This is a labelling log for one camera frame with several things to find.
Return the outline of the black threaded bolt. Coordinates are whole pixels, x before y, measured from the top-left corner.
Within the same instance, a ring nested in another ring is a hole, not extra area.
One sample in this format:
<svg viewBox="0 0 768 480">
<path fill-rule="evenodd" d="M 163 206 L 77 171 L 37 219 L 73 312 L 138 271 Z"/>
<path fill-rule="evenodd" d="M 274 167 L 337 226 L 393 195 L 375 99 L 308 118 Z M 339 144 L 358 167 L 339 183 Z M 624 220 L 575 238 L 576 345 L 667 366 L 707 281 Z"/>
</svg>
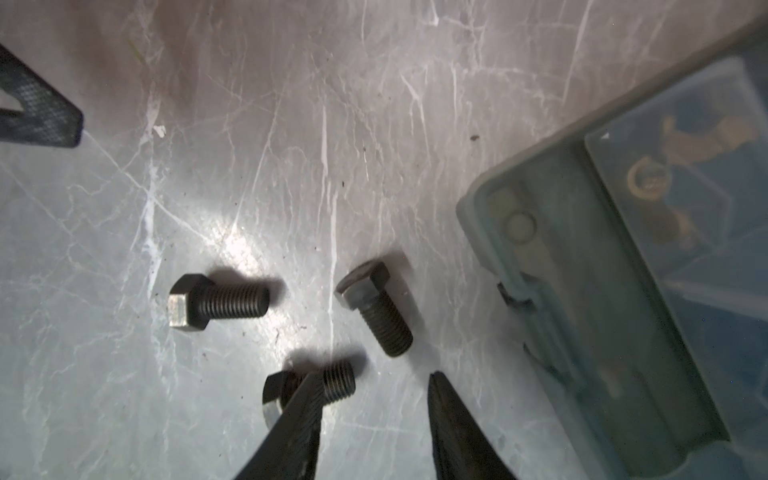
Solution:
<svg viewBox="0 0 768 480">
<path fill-rule="evenodd" d="M 211 320 L 263 317 L 270 301 L 269 289 L 259 284 L 219 285 L 203 274 L 185 274 L 170 289 L 168 324 L 181 331 L 203 331 Z"/>
</svg>

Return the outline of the large black hex bolt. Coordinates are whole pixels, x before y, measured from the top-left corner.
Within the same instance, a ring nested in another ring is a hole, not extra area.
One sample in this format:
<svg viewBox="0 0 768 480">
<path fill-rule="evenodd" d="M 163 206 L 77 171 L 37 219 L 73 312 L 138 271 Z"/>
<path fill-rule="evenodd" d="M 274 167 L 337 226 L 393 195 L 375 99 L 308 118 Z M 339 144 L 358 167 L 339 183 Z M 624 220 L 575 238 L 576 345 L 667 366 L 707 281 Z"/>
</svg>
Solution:
<svg viewBox="0 0 768 480">
<path fill-rule="evenodd" d="M 335 296 L 346 309 L 360 313 L 385 354 L 395 358 L 409 350 L 413 335 L 386 290 L 390 278 L 383 261 L 370 260 L 339 281 Z"/>
</svg>

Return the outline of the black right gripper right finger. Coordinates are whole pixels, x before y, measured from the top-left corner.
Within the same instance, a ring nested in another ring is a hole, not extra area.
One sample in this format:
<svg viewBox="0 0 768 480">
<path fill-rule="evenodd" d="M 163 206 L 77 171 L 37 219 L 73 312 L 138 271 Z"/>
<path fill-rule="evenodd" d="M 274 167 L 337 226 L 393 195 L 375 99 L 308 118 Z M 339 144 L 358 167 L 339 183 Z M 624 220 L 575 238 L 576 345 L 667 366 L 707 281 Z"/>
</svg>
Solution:
<svg viewBox="0 0 768 480">
<path fill-rule="evenodd" d="M 516 479 L 441 371 L 429 378 L 428 415 L 437 479 Z"/>
</svg>

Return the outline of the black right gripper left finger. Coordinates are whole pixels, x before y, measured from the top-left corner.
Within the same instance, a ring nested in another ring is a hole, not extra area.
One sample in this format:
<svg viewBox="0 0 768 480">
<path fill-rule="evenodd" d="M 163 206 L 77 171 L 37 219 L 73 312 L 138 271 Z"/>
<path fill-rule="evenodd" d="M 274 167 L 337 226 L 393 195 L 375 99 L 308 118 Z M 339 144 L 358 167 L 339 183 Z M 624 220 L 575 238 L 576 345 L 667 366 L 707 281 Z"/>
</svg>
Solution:
<svg viewBox="0 0 768 480">
<path fill-rule="evenodd" d="M 238 479 L 313 479 L 318 462 L 323 402 L 308 385 L 269 430 Z"/>
</svg>

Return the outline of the brass wing nut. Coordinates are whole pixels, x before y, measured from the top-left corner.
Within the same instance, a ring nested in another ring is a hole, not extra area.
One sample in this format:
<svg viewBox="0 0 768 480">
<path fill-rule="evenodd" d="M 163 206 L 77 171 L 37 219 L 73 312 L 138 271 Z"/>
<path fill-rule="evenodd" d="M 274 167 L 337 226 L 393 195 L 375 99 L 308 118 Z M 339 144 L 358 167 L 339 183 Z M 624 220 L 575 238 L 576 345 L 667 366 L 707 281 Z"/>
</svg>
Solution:
<svg viewBox="0 0 768 480">
<path fill-rule="evenodd" d="M 760 132 L 747 117 L 726 115 L 708 131 L 688 133 L 674 125 L 674 119 L 665 122 L 665 136 L 661 151 L 674 165 L 692 166 L 732 152 L 745 143 L 756 141 Z"/>
<path fill-rule="evenodd" d="M 689 216 L 666 203 L 672 186 L 671 168 L 650 156 L 637 160 L 626 173 L 626 186 L 639 217 L 657 244 L 675 242 L 683 250 L 697 243 Z"/>
</svg>

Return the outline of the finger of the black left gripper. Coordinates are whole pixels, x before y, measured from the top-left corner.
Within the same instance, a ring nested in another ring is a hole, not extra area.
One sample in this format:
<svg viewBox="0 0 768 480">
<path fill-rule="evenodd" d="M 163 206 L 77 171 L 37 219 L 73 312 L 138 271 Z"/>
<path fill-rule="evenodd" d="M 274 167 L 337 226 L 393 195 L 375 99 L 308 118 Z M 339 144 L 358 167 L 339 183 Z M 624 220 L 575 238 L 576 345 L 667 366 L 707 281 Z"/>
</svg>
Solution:
<svg viewBox="0 0 768 480">
<path fill-rule="evenodd" d="M 81 110 L 1 46 L 1 90 L 17 100 L 20 110 L 1 109 L 3 142 L 76 148 L 81 141 Z"/>
</svg>

